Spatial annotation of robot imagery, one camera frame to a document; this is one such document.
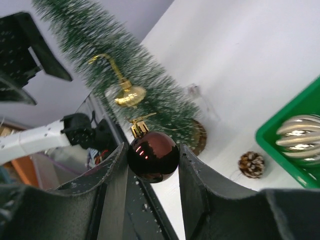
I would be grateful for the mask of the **dark red bauble gold cap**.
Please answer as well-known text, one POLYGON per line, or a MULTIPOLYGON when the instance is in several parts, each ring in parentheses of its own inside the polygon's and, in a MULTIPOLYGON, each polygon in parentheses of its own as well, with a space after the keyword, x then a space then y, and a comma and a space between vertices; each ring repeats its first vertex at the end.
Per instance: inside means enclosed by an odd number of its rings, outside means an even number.
POLYGON ((127 120, 134 137, 128 148, 128 166, 140 180, 150 184, 170 178, 180 162, 180 151, 172 138, 163 132, 149 130, 145 120, 153 115, 127 120))

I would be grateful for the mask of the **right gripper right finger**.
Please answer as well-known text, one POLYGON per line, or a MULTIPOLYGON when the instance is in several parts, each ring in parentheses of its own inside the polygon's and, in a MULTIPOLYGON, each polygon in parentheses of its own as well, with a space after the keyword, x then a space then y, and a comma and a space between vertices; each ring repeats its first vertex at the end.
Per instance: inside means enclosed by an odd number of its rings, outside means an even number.
POLYGON ((180 145, 178 167, 188 240, 317 240, 318 189, 254 191, 224 177, 180 145))

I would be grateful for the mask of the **small green christmas tree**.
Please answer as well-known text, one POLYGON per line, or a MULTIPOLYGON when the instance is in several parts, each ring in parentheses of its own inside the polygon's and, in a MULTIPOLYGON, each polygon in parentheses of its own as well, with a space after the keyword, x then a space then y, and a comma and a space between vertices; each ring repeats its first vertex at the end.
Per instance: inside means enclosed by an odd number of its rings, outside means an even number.
POLYGON ((121 125, 129 119, 154 113, 147 126, 186 144, 195 155, 205 148, 207 132, 199 123, 197 105, 148 50, 116 18, 94 0, 35 0, 33 6, 49 23, 65 58, 108 115, 121 125), (133 86, 145 88, 146 96, 133 107, 121 107, 115 98, 122 91, 105 58, 89 64, 99 54, 110 55, 133 86))

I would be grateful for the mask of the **gold bell ornament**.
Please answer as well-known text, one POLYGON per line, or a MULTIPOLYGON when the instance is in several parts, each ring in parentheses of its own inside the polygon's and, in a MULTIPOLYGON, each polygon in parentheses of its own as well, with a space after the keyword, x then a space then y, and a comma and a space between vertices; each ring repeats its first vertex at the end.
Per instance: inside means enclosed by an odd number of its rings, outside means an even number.
POLYGON ((93 62, 99 58, 104 58, 109 62, 121 87, 121 92, 116 96, 114 102, 120 107, 132 107, 136 109, 138 104, 146 97, 146 89, 141 86, 132 85, 132 83, 121 73, 115 60, 107 53, 93 56, 88 63, 93 64, 93 62))

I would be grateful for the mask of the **pine cone ornament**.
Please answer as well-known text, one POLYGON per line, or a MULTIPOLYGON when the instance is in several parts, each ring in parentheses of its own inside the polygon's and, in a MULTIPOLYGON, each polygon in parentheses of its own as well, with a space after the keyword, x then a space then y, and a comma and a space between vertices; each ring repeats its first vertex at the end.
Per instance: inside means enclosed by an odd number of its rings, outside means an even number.
POLYGON ((247 178, 260 179, 265 171, 265 160, 261 154, 248 151, 238 160, 238 169, 247 178))

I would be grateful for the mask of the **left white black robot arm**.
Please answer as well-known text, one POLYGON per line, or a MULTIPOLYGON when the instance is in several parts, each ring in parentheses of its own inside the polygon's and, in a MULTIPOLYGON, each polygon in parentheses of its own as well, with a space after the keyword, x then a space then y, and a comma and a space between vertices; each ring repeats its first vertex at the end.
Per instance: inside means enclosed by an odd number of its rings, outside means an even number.
MULTIPOLYGON (((69 72, 56 59, 32 16, 17 12, 0 19, 0 101, 35 106, 23 88, 40 71, 71 82, 69 72)), ((101 153, 112 152, 116 141, 106 119, 96 122, 95 114, 74 113, 61 120, 0 138, 0 163, 51 148, 81 146, 101 153)))

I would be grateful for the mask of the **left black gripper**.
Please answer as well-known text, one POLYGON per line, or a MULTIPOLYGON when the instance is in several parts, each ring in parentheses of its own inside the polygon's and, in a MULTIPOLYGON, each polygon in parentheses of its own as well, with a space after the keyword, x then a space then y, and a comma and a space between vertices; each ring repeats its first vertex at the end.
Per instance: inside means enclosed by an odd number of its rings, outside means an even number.
POLYGON ((36 105, 24 90, 40 71, 71 82, 69 72, 47 45, 32 16, 20 11, 0 18, 0 101, 36 105))

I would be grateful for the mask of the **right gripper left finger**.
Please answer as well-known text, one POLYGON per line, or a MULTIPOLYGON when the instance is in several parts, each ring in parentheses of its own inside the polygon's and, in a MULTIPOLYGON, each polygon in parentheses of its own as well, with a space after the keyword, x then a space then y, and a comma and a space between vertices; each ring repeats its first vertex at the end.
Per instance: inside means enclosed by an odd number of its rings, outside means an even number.
POLYGON ((54 190, 0 187, 3 240, 120 240, 123 237, 128 145, 54 190))

